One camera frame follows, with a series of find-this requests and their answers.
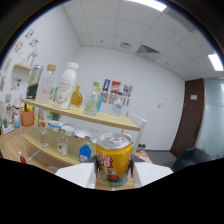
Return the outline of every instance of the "brown door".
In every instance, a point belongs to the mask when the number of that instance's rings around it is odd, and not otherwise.
[[[184,106],[176,138],[170,149],[178,156],[183,148],[193,147],[201,127],[204,111],[204,81],[196,79],[185,82]]]

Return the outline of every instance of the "ceiling tile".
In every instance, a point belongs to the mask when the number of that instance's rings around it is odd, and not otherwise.
[[[87,18],[87,27],[90,34],[114,35],[116,19],[112,18]]]
[[[171,58],[169,58],[166,55],[160,56],[155,61],[155,63],[161,65],[162,67],[164,67],[164,68],[166,68],[168,70],[178,66],[178,64],[174,60],[172,60]]]
[[[119,9],[119,0],[95,0],[83,2],[83,11],[86,17],[113,17],[116,18]]]
[[[177,66],[177,67],[175,67],[175,68],[173,68],[173,69],[171,69],[171,71],[174,73],[174,74],[176,74],[176,75],[178,75],[178,76],[180,76],[180,77],[185,77],[185,76],[191,76],[192,78],[193,78],[193,76],[191,75],[191,74],[189,74],[189,72],[188,71],[186,71],[182,66]]]
[[[188,61],[182,66],[192,75],[203,72],[200,66],[194,60]]]
[[[90,38],[93,47],[113,48],[114,46],[114,37],[112,36],[91,34]]]
[[[118,18],[151,27],[161,12],[135,2],[121,1]]]
[[[171,57],[179,64],[183,64],[187,61],[192,60],[192,57],[180,46],[176,45],[166,52],[166,55]]]
[[[143,40],[143,45],[150,47],[160,53],[166,52],[168,49],[175,45],[175,42],[160,34],[159,32],[151,29]]]
[[[180,42],[190,35],[190,32],[184,26],[168,15],[161,15],[153,25],[153,29],[159,31],[175,42]]]
[[[215,50],[212,45],[203,37],[201,33],[194,32],[193,37],[197,40],[197,42],[204,48],[207,55],[214,54]]]
[[[69,7],[65,7],[64,9],[70,20],[84,18],[82,6],[80,3],[70,5]]]
[[[87,34],[88,29],[85,19],[76,19],[71,21],[76,34]]]
[[[121,47],[121,43],[128,43],[131,44],[130,49],[125,49]],[[138,49],[141,47],[141,44],[132,40],[127,40],[125,38],[121,38],[121,37],[115,37],[115,43],[114,43],[114,49],[119,50],[119,51],[124,51],[127,53],[131,53],[131,54],[136,54]]]
[[[185,51],[187,51],[193,58],[198,58],[206,55],[206,52],[201,45],[192,37],[189,36],[179,43]]]
[[[88,46],[88,47],[92,46],[89,34],[82,34],[77,36],[82,46]]]
[[[204,72],[214,71],[214,67],[208,56],[195,59]]]
[[[148,31],[149,28],[146,26],[119,19],[117,22],[116,36],[142,42]]]

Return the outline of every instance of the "ceiling light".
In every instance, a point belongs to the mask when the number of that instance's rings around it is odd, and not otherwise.
[[[151,8],[154,8],[156,10],[159,10],[160,12],[162,12],[166,8],[166,5],[164,5],[158,1],[154,1],[154,0],[126,0],[126,1],[143,4],[143,5],[149,6]]]
[[[219,59],[217,54],[210,54],[208,55],[209,59],[212,62],[212,65],[216,71],[223,71],[222,62]]]

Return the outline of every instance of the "floor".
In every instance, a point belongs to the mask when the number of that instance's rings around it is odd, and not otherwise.
[[[156,165],[172,168],[176,160],[176,157],[169,151],[145,150],[145,152]]]

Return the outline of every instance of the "can lid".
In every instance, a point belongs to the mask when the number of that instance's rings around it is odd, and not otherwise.
[[[74,69],[78,69],[78,68],[79,68],[79,65],[76,64],[75,62],[69,62],[69,63],[67,64],[67,67],[72,67],[72,68],[74,68]]]
[[[98,82],[94,82],[93,86],[99,86],[100,84]]]
[[[123,149],[131,144],[131,138],[124,134],[108,133],[101,135],[96,140],[96,143],[100,147],[108,150]]]
[[[49,65],[47,66],[47,70],[48,70],[48,71],[55,71],[55,69],[56,69],[56,65],[49,64]]]

